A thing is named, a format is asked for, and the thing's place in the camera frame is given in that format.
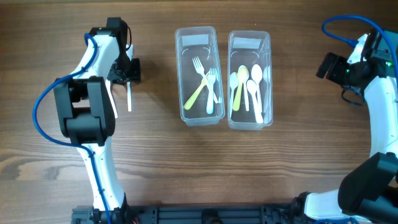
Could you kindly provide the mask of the light blue fork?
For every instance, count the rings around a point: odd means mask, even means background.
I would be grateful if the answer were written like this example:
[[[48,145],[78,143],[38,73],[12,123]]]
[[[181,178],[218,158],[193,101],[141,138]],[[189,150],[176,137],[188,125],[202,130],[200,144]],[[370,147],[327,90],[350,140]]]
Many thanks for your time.
[[[208,114],[212,114],[213,113],[213,108],[214,108],[214,91],[213,91],[213,87],[215,84],[215,69],[211,68],[209,71],[209,75],[207,76],[207,80],[208,80],[208,100],[207,100],[207,104],[206,104],[206,112]]]

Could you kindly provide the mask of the yellow spoon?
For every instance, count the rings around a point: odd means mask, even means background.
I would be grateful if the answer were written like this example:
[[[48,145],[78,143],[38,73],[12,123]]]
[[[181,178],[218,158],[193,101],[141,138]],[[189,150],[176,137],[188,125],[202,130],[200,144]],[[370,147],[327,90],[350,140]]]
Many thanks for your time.
[[[247,67],[244,65],[241,65],[238,68],[238,72],[237,72],[238,87],[237,87],[236,95],[235,95],[234,101],[233,101],[233,111],[238,111],[240,108],[243,83],[246,81],[248,75],[249,74],[248,74]]]

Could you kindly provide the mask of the white spoon thick handle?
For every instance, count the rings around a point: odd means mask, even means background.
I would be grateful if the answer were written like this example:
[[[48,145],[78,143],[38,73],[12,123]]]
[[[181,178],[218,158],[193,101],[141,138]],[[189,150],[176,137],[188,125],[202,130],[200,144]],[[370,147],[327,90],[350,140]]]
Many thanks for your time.
[[[246,82],[247,89],[249,94],[251,95],[253,108],[254,108],[254,115],[256,119],[256,123],[263,123],[263,117],[259,108],[258,100],[257,100],[257,85],[256,82],[253,80],[248,80]]]

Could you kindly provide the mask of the yellow fork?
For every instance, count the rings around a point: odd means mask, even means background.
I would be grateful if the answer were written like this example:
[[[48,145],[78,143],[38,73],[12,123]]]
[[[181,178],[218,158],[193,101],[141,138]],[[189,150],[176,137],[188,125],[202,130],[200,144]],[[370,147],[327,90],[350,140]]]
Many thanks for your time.
[[[201,92],[202,89],[205,87],[206,81],[207,81],[207,77],[208,77],[209,74],[210,74],[210,73],[207,73],[207,74],[205,75],[205,77],[202,78],[201,84],[198,86],[198,88],[193,92],[193,94],[192,94],[192,95],[189,97],[189,99],[186,101],[186,103],[185,103],[184,106],[183,106],[183,108],[184,108],[185,110],[189,110],[189,109],[193,106],[193,104],[194,104],[194,102],[196,101],[196,99],[198,98],[200,92]]]

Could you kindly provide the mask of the white fork slanted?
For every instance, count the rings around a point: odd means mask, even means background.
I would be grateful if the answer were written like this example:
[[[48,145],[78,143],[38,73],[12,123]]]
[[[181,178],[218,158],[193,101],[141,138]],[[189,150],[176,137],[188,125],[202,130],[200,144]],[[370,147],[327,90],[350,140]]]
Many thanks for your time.
[[[199,73],[203,78],[205,78],[206,77],[205,69],[204,69],[202,63],[200,62],[200,59],[198,57],[194,57],[194,58],[192,58],[192,61],[193,61],[193,65],[195,67],[196,72]]]

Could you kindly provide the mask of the white spoon top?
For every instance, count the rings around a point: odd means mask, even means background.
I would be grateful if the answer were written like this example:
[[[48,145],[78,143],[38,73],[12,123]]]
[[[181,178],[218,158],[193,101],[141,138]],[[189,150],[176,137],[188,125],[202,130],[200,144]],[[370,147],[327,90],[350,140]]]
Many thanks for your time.
[[[251,78],[257,85],[257,92],[256,92],[257,103],[258,103],[259,109],[261,109],[262,102],[261,102],[260,82],[262,80],[262,69],[258,64],[253,65],[253,67],[251,69]]]

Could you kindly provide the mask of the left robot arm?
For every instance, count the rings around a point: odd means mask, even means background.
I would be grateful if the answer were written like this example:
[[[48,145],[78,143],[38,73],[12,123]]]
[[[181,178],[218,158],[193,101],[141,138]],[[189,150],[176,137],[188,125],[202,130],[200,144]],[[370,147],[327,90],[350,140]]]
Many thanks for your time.
[[[81,154],[93,189],[93,213],[120,219],[129,205],[116,175],[111,140],[116,127],[110,85],[141,81],[141,65],[133,57],[131,30],[120,17],[109,17],[105,27],[94,27],[87,50],[72,73],[54,88],[62,134]]]

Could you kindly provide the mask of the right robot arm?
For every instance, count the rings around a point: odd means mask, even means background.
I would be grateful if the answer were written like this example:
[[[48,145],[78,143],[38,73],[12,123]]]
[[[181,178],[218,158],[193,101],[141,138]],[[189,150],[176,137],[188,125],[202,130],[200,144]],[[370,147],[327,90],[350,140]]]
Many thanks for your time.
[[[397,33],[373,29],[354,46],[349,58],[327,53],[317,77],[359,96],[368,106],[369,159],[350,172],[336,190],[304,192],[294,198],[294,223],[397,223],[397,83],[392,52]]]

